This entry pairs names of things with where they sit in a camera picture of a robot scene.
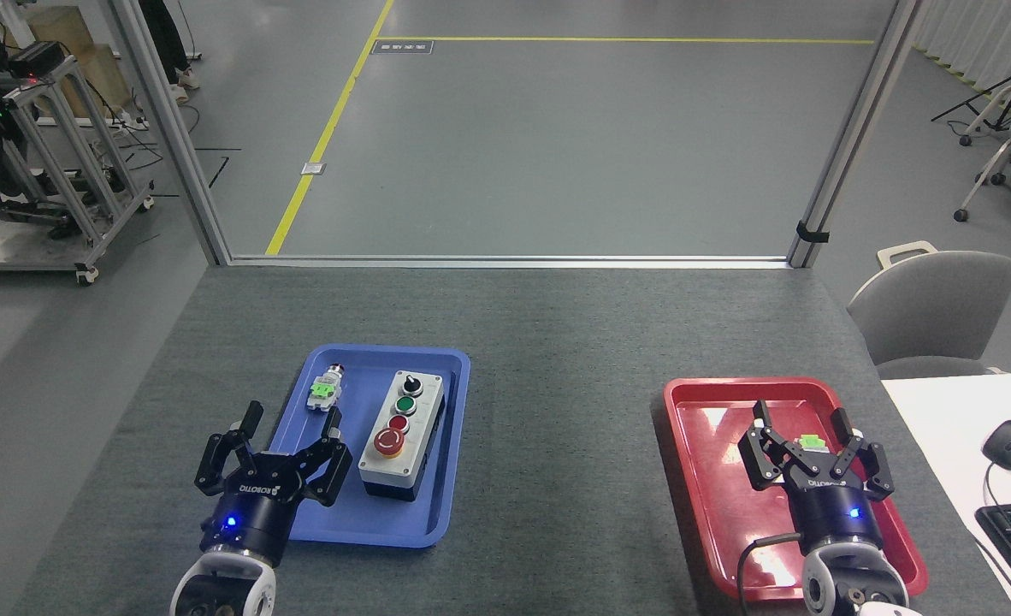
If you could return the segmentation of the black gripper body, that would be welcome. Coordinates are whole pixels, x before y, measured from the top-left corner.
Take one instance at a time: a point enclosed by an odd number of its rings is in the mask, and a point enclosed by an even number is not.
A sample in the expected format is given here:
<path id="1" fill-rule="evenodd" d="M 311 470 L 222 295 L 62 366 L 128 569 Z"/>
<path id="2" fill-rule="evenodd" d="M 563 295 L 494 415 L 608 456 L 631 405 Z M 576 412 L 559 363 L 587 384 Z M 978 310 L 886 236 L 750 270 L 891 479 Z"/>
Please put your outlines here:
<path id="1" fill-rule="evenodd" d="M 827 542 L 868 542 L 877 548 L 884 539 L 874 518 L 864 483 L 854 471 L 842 478 L 826 473 L 812 476 L 799 465 L 784 472 L 795 533 L 801 535 L 800 551 L 807 556 Z"/>
<path id="2" fill-rule="evenodd" d="M 299 462 L 286 453 L 255 453 L 223 483 L 215 513 L 202 523 L 201 551 L 248 551 L 281 564 L 302 501 Z"/>

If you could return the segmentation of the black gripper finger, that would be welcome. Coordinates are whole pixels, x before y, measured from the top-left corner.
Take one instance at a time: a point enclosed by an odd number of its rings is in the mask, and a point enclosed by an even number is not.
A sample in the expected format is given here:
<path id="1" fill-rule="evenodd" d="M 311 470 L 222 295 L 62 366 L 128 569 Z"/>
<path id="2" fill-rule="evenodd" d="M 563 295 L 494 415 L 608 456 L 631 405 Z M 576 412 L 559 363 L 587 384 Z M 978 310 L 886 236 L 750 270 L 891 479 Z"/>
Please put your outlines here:
<path id="1" fill-rule="evenodd" d="M 747 432 L 737 441 L 737 451 L 754 490 L 775 486 L 791 465 L 802 468 L 811 477 L 818 475 L 819 466 L 811 463 L 809 453 L 776 432 L 766 401 L 756 401 L 753 416 Z"/>
<path id="2" fill-rule="evenodd" d="M 831 427 L 839 437 L 841 452 L 834 461 L 827 465 L 831 478 L 841 479 L 851 467 L 855 459 L 859 460 L 865 472 L 865 479 L 860 486 L 866 496 L 872 501 L 884 501 L 893 494 L 896 485 L 886 460 L 884 445 L 868 441 L 864 434 L 854 428 L 844 408 L 837 408 L 831 413 Z"/>
<path id="3" fill-rule="evenodd" d="M 344 442 L 339 425 L 342 419 L 338 406 L 326 413 L 321 435 L 293 455 L 293 470 L 299 486 L 294 499 L 311 499 L 330 507 L 336 503 L 346 473 L 352 467 L 352 452 Z"/>
<path id="4" fill-rule="evenodd" d="M 210 436 L 194 477 L 194 486 L 202 494 L 212 496 L 224 491 L 223 469 L 232 452 L 236 453 L 240 468 L 247 469 L 249 473 L 257 472 L 255 453 L 249 441 L 255 435 L 263 413 L 262 403 L 252 400 L 243 420 L 231 426 L 227 432 Z"/>

